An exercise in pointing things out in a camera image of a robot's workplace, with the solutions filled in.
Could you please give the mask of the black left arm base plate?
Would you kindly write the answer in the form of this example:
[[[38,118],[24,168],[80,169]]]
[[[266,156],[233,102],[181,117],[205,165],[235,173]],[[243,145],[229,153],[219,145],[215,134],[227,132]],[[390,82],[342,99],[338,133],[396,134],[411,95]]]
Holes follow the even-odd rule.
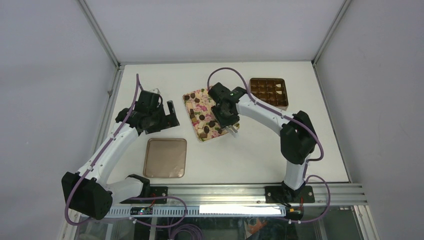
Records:
[[[143,198],[144,200],[136,200],[136,199],[126,199],[124,201],[121,201],[120,204],[151,204],[154,202],[154,204],[166,204],[167,199],[150,199],[146,200],[146,198],[156,198],[156,197],[166,197],[168,196],[168,190],[169,188],[167,186],[150,186],[148,190],[143,190],[137,198]]]

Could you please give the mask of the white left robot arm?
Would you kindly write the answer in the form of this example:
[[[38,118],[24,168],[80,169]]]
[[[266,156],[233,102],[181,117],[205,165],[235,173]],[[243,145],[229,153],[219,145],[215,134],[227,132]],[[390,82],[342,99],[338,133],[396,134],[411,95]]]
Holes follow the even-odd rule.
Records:
[[[158,91],[136,94],[129,108],[115,118],[109,136],[94,155],[75,173],[61,179],[65,211],[77,211],[96,220],[110,208],[130,199],[145,203],[151,196],[150,180],[130,174],[121,181],[108,183],[112,170],[127,148],[141,135],[179,126],[174,103],[164,102]]]

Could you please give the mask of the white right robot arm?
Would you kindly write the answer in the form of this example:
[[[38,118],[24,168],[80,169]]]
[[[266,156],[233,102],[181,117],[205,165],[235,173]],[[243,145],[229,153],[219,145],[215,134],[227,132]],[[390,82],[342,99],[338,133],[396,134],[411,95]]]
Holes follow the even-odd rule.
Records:
[[[231,128],[245,116],[279,136],[280,152],[287,160],[281,197],[285,202],[296,202],[306,185],[310,156],[316,146],[321,146],[309,116],[303,111],[288,113],[254,97],[242,87],[229,90],[220,82],[208,89],[208,95],[215,102],[211,111],[222,128]]]

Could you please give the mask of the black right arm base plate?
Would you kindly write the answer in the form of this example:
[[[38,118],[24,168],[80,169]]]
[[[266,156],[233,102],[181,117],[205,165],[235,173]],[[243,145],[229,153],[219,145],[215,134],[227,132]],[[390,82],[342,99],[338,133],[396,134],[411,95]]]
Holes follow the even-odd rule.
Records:
[[[300,190],[292,190],[290,188],[283,188],[281,185],[265,186],[264,187],[265,202],[267,204],[311,204],[315,203],[315,195],[311,186],[303,186]]]

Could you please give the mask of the silver metal tongs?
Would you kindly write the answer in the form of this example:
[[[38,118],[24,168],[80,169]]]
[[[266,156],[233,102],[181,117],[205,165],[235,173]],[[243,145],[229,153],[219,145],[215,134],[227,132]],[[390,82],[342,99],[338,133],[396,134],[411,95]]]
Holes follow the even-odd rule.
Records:
[[[226,127],[228,133],[230,133],[234,138],[238,136],[238,130],[233,126],[229,125]]]

